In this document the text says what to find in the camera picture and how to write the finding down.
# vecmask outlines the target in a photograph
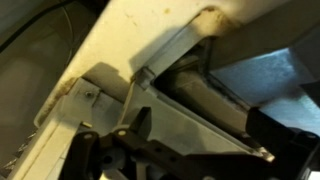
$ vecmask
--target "wire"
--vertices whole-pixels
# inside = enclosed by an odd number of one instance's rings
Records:
[[[62,6],[62,10],[63,10],[63,13],[65,14],[66,16],[66,19],[67,19],[67,22],[68,22],[68,26],[69,26],[69,29],[70,29],[70,35],[71,35],[71,44],[69,44],[69,56],[68,56],[68,59],[65,63],[65,65],[67,66],[69,64],[69,62],[71,61],[71,58],[72,58],[72,55],[73,55],[73,43],[74,43],[74,31],[73,31],[73,27],[72,27],[72,23],[71,23],[71,20],[70,20],[70,16],[68,14],[68,11],[66,9],[65,6]]]
[[[64,7],[70,3],[72,3],[75,0],[66,0],[59,4],[53,5],[51,7],[48,7],[47,9],[41,11],[37,15],[33,16],[28,22],[26,22],[23,26],[21,26],[16,32],[14,32],[3,44],[0,46],[0,53],[2,53],[8,46],[11,45],[11,43],[17,39],[26,29],[28,29],[33,23],[38,21],[41,17],[46,15],[47,13],[54,11],[56,9],[59,9],[60,7]]]

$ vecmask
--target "mechanism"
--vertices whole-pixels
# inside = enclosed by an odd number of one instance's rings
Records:
[[[101,1],[8,179],[308,180],[320,2],[250,2]]]
[[[320,166],[320,138],[291,130],[257,109],[248,114],[247,132],[275,155],[272,162],[249,154],[189,154],[182,156],[159,141],[147,141],[151,109],[142,108],[126,129],[99,137],[76,135],[59,179],[99,179],[115,170],[113,179],[308,179]]]

